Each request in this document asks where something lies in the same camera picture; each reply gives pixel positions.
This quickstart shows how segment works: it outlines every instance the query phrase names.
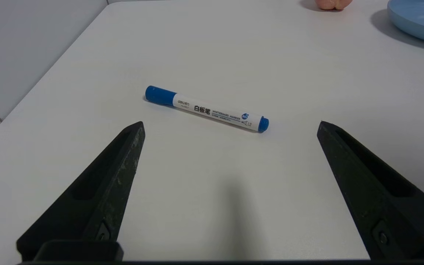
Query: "table surface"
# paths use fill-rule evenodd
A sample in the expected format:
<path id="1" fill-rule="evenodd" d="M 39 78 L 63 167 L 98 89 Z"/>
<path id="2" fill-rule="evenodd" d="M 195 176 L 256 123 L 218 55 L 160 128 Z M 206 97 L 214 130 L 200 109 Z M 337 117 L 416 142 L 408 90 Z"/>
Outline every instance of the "table surface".
<path id="1" fill-rule="evenodd" d="M 146 140 L 124 259 L 368 258 L 317 140 L 343 127 L 424 191 L 424 42 L 386 0 L 111 4 L 0 125 L 0 264 L 126 126 Z M 263 134 L 144 99 L 148 85 L 270 120 Z"/>

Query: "marker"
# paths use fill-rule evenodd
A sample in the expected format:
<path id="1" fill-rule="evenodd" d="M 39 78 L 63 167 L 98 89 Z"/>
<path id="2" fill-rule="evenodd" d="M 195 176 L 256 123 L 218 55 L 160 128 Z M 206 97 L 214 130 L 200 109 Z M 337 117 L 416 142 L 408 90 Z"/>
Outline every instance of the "marker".
<path id="1" fill-rule="evenodd" d="M 220 107 L 155 86 L 146 88 L 145 97 L 148 101 L 156 104 L 177 107 L 222 122 L 244 127 L 252 131 L 262 133 L 266 131 L 269 126 L 269 120 L 264 116 L 252 114 L 247 111 Z"/>

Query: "blue marker cap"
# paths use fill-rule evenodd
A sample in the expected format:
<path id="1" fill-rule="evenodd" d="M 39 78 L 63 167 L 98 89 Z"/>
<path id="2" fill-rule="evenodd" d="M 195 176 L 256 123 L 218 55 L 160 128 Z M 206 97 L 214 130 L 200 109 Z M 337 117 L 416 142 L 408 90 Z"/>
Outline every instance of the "blue marker cap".
<path id="1" fill-rule="evenodd" d="M 261 117 L 261 120 L 259 121 L 259 125 L 258 125 L 258 132 L 263 132 L 266 131 L 268 129 L 269 126 L 269 120 L 266 119 L 264 116 Z"/>
<path id="2" fill-rule="evenodd" d="M 175 95 L 176 95 L 176 92 L 171 92 L 169 90 L 155 87 L 152 85 L 147 87 L 145 91 L 146 100 L 156 104 L 162 104 L 162 105 L 168 105 L 168 106 L 173 106 L 173 97 Z"/>

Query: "blue plate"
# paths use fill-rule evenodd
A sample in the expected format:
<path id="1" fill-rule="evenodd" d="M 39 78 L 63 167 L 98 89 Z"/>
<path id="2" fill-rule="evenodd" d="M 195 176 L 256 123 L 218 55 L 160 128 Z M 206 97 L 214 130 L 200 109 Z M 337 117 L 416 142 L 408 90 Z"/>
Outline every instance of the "blue plate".
<path id="1" fill-rule="evenodd" d="M 424 0 L 390 0 L 387 10 L 397 28 L 424 40 Z"/>

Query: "pink fruit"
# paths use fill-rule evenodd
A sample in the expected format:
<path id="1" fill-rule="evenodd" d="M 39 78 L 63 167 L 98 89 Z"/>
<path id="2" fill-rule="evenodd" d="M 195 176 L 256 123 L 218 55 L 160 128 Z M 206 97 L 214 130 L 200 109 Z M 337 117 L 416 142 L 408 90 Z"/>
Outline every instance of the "pink fruit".
<path id="1" fill-rule="evenodd" d="M 343 10 L 347 7 L 353 0 L 315 0 L 317 6 L 323 10 Z"/>

